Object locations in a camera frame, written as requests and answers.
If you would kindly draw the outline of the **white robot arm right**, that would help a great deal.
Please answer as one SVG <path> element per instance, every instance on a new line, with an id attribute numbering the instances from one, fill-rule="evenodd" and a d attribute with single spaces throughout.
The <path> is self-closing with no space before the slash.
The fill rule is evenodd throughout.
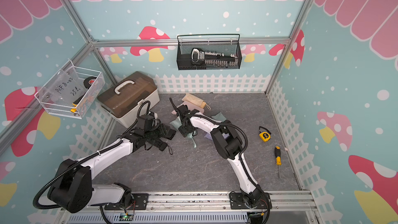
<path id="1" fill-rule="evenodd" d="M 173 105 L 181 126 L 179 132 L 186 137 L 200 129 L 210 134 L 218 154 L 231 165 L 240 186 L 243 202 L 249 208 L 255 208 L 264 203 L 267 210 L 272 208 L 268 195 L 254 179 L 244 157 L 248 147 L 248 139 L 241 128 L 230 121 L 216 121 L 200 113 L 198 110 L 189 110 L 186 105 Z"/>

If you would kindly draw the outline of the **lilac sleeved umbrella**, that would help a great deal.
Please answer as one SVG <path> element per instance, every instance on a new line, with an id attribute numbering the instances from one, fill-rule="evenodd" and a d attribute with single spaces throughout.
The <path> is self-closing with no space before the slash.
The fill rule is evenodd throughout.
<path id="1" fill-rule="evenodd" d="M 205 135 L 205 138 L 207 138 L 207 139 L 209 139 L 209 140 L 212 140 L 212 136 L 211 136 L 210 133 L 207 133 L 207 134 Z"/>

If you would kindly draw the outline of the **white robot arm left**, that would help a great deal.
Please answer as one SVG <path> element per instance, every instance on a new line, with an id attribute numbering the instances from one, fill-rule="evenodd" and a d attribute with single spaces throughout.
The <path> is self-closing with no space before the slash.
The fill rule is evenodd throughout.
<path id="1" fill-rule="evenodd" d="M 113 183 L 95 185 L 93 180 L 103 170 L 141 147 L 160 151 L 169 149 L 165 140 L 172 140 L 176 131 L 162 123 L 154 112 L 137 113 L 133 124 L 117 136 L 112 144 L 85 158 L 63 161 L 51 179 L 33 199 L 36 209 L 63 208 L 77 213 L 87 206 L 113 204 L 128 209 L 136 201 L 130 187 Z"/>

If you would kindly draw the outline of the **black umbrella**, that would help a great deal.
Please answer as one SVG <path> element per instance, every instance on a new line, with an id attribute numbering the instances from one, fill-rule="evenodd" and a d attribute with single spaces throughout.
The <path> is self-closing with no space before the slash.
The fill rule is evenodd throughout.
<path id="1" fill-rule="evenodd" d="M 168 149 L 169 154 L 173 155 L 172 148 L 168 145 L 168 143 L 162 141 L 162 139 L 172 140 L 175 134 L 176 131 L 170 126 L 161 123 L 155 130 L 151 130 L 149 132 L 150 137 L 148 143 L 151 146 L 158 148 L 160 151 Z"/>

